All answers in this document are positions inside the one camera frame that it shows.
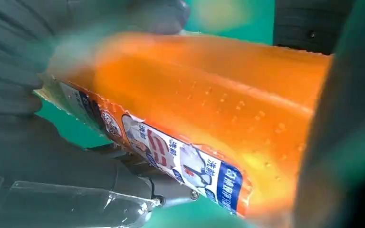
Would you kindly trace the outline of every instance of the white label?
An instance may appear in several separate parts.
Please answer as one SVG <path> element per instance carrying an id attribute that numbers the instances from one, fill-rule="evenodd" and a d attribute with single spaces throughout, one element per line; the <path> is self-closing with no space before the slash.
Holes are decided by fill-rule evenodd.
<path id="1" fill-rule="evenodd" d="M 133 149 L 151 165 L 236 212 L 242 185 L 238 169 L 128 115 L 122 122 Z"/>

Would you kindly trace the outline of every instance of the cartoon figure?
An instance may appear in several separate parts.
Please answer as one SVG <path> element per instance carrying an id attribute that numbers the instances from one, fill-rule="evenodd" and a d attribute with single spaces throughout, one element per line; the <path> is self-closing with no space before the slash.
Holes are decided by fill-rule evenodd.
<path id="1" fill-rule="evenodd" d="M 104 124 L 106 125 L 106 130 L 113 136 L 113 137 L 121 137 L 121 129 L 117 124 L 117 121 L 106 111 L 102 111 L 101 117 L 104 120 Z"/>
<path id="2" fill-rule="evenodd" d="M 212 176 L 205 172 L 206 163 L 199 151 L 190 145 L 180 148 L 182 176 L 193 186 L 205 188 L 212 184 Z"/>

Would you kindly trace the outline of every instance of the metal screw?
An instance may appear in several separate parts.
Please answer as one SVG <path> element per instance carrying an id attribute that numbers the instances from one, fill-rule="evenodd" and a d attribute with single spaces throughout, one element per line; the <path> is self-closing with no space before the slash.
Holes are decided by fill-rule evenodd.
<path id="1" fill-rule="evenodd" d="M 191 190 L 191 199 L 197 200 L 199 198 L 199 193 L 195 190 Z"/>
<path id="2" fill-rule="evenodd" d="M 314 38 L 314 37 L 316 37 L 316 32 L 315 31 L 309 31 L 308 35 L 310 36 L 310 38 Z"/>

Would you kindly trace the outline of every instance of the orange bottle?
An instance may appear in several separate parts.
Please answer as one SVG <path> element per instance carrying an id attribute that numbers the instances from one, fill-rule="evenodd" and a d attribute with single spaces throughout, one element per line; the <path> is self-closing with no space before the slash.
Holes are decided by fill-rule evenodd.
<path id="1" fill-rule="evenodd" d="M 290 209 L 330 57 L 127 33 L 64 71 L 66 50 L 52 59 L 43 97 L 232 213 Z"/>

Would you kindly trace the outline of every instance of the water droplet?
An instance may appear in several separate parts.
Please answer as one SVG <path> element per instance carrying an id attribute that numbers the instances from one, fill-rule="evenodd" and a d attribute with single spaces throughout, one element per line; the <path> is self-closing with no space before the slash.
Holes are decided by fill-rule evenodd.
<path id="1" fill-rule="evenodd" d="M 212 88 L 209 87 L 209 89 L 205 92 L 206 95 L 209 95 L 212 92 Z"/>
<path id="2" fill-rule="evenodd" d="M 297 147 L 297 151 L 299 152 L 303 152 L 304 149 L 306 148 L 306 145 L 304 143 L 300 144 L 298 147 Z"/>
<path id="3" fill-rule="evenodd" d="M 220 101 L 224 102 L 226 100 L 227 94 L 223 94 L 223 96 L 221 97 Z"/>
<path id="4" fill-rule="evenodd" d="M 282 129 L 282 130 L 285 130 L 286 129 L 286 126 L 284 123 L 280 123 L 278 124 L 278 128 Z"/>

